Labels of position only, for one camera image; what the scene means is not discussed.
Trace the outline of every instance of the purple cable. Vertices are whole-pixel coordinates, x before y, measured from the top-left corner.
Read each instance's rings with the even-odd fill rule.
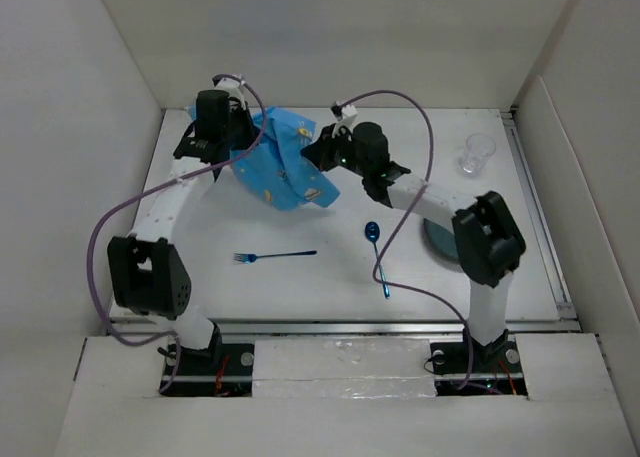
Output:
[[[155,342],[156,340],[161,339],[163,337],[167,337],[167,336],[173,336],[175,338],[175,340],[176,340],[175,364],[173,366],[173,371],[171,372],[171,377],[169,378],[167,383],[160,388],[160,390],[159,390],[160,393],[164,392],[165,390],[167,390],[171,386],[171,384],[175,380],[175,377],[176,377],[176,375],[178,373],[178,364],[180,362],[180,355],[181,355],[180,341],[178,339],[178,336],[174,331],[166,331],[166,332],[159,332],[159,333],[157,333],[157,334],[155,334],[155,335],[153,335],[151,337],[148,337],[148,338],[140,340],[140,341],[132,341],[132,340],[126,339],[120,332],[118,332],[113,327],[113,324],[111,323],[111,320],[109,319],[109,315],[107,314],[107,311],[102,307],[102,304],[100,303],[100,298],[98,297],[98,289],[97,289],[96,282],[95,282],[95,275],[94,275],[94,268],[93,268],[93,261],[94,261],[94,255],[95,255],[95,249],[96,249],[96,242],[98,240],[98,235],[100,234],[100,231],[102,230],[104,225],[107,223],[107,221],[111,217],[113,217],[115,214],[120,212],[122,209],[124,209],[126,207],[129,207],[130,205],[135,204],[136,202],[139,202],[140,200],[144,199],[145,197],[148,197],[148,196],[150,196],[152,194],[155,194],[157,192],[160,192],[162,190],[168,189],[169,187],[177,184],[180,181],[193,179],[194,177],[197,177],[197,176],[199,176],[201,174],[204,174],[206,172],[211,172],[211,171],[214,171],[214,170],[218,170],[218,169],[221,169],[222,167],[225,167],[227,165],[233,164],[234,162],[237,162],[238,160],[245,158],[251,151],[253,151],[253,149],[256,148],[256,146],[260,142],[260,139],[262,139],[262,136],[264,135],[264,132],[265,132],[265,130],[267,128],[267,111],[266,111],[266,109],[264,107],[264,104],[262,103],[262,100],[260,99],[260,96],[256,93],[256,91],[253,90],[253,88],[249,84],[244,82],[241,78],[238,78],[235,75],[231,75],[231,74],[219,74],[219,75],[216,75],[214,77],[214,80],[223,79],[223,78],[232,79],[232,80],[235,80],[236,82],[240,82],[242,85],[244,85],[244,87],[251,93],[251,95],[253,95],[253,97],[255,98],[256,102],[260,106],[260,110],[262,111],[262,127],[260,128],[260,132],[258,133],[258,136],[255,138],[255,140],[249,146],[249,148],[247,150],[245,150],[244,152],[242,152],[237,157],[234,157],[233,159],[227,160],[226,162],[221,162],[219,164],[214,164],[214,165],[211,165],[209,167],[205,167],[203,169],[199,169],[199,170],[190,172],[188,174],[182,175],[179,178],[176,178],[176,179],[173,179],[173,180],[169,180],[168,182],[164,182],[163,184],[160,184],[160,185],[158,185],[156,187],[153,187],[152,189],[145,190],[141,194],[136,195],[134,197],[131,197],[130,199],[122,202],[121,204],[116,205],[113,209],[108,211],[106,214],[104,214],[100,218],[100,220],[96,224],[95,228],[93,229],[93,232],[91,233],[91,237],[89,239],[89,245],[87,247],[87,283],[89,285],[89,293],[91,294],[91,300],[93,302],[93,306],[96,309],[96,312],[98,313],[98,317],[100,317],[100,321],[106,327],[107,331],[118,342],[120,342],[121,344],[124,344],[126,346],[129,346],[129,347],[141,347],[143,345],[150,344],[151,342]]]
[[[500,392],[498,389],[494,389],[493,387],[486,387],[482,384],[476,384],[475,382],[467,382],[466,387],[473,387],[475,389],[482,389],[482,390],[486,390],[487,394],[493,394],[493,395],[505,395],[502,392]]]
[[[422,117],[424,118],[424,121],[426,122],[427,128],[429,130],[429,159],[428,159],[428,162],[427,162],[427,171],[426,171],[425,178],[424,178],[424,180],[426,182],[429,182],[429,179],[431,178],[431,172],[433,170],[433,158],[434,158],[434,150],[435,150],[435,139],[434,139],[434,136],[433,136],[433,127],[431,126],[431,121],[429,120],[429,116],[427,115],[427,113],[424,111],[424,109],[420,106],[420,104],[418,104],[418,102],[415,99],[413,99],[412,97],[409,97],[407,94],[404,94],[403,92],[398,92],[397,90],[382,89],[382,90],[373,90],[371,92],[366,92],[364,94],[361,94],[361,95],[358,95],[356,97],[353,97],[352,99],[349,99],[346,102],[343,102],[341,104],[341,106],[344,107],[344,106],[347,106],[347,105],[351,105],[354,102],[357,102],[357,101],[359,101],[361,99],[364,99],[364,98],[367,98],[367,97],[371,97],[373,95],[379,95],[379,94],[391,94],[391,95],[397,95],[398,97],[402,97],[403,99],[408,100],[409,102],[411,102],[411,104],[413,104],[415,106],[415,108],[418,109],[420,114],[422,114]],[[440,297],[439,295],[434,294],[433,292],[429,292],[428,290],[418,289],[417,287],[411,287],[409,285],[399,284],[397,282],[388,282],[388,281],[387,282],[382,282],[382,280],[380,280],[378,278],[378,275],[377,275],[378,274],[378,269],[380,268],[380,264],[382,263],[382,259],[384,258],[385,254],[387,253],[387,250],[389,250],[389,247],[391,246],[391,243],[394,241],[394,239],[396,238],[396,236],[400,232],[400,229],[402,229],[402,227],[404,226],[405,222],[409,218],[409,215],[411,214],[411,212],[413,211],[415,206],[418,204],[418,202],[422,198],[422,194],[424,194],[424,191],[426,190],[426,188],[427,188],[427,186],[424,185],[418,191],[418,194],[416,195],[415,199],[413,199],[413,202],[411,202],[411,205],[409,206],[409,208],[405,211],[404,215],[402,216],[402,219],[400,219],[400,222],[398,223],[396,228],[393,229],[393,232],[391,232],[391,236],[389,237],[389,240],[387,240],[387,242],[382,247],[382,250],[380,251],[380,255],[378,256],[378,258],[376,260],[376,263],[373,266],[372,276],[373,276],[373,280],[376,281],[378,284],[386,283],[387,286],[389,286],[389,287],[397,287],[399,289],[410,290],[412,292],[418,292],[420,294],[424,294],[424,295],[427,295],[429,297],[432,297],[432,298],[436,299],[438,302],[441,302],[442,304],[444,304],[447,307],[449,307],[449,309],[451,309],[451,311],[456,315],[456,317],[458,317],[458,320],[460,320],[460,322],[462,323],[463,331],[467,335],[467,342],[468,342],[468,346],[469,346],[469,362],[467,364],[467,374],[465,375],[465,378],[462,380],[460,385],[457,387],[458,390],[461,390],[469,383],[469,379],[471,379],[471,372],[473,371],[473,343],[471,341],[471,333],[469,331],[469,327],[467,325],[467,321],[465,320],[463,315],[458,311],[458,309],[456,309],[453,306],[453,304],[451,304],[450,302],[448,302],[444,298]]]

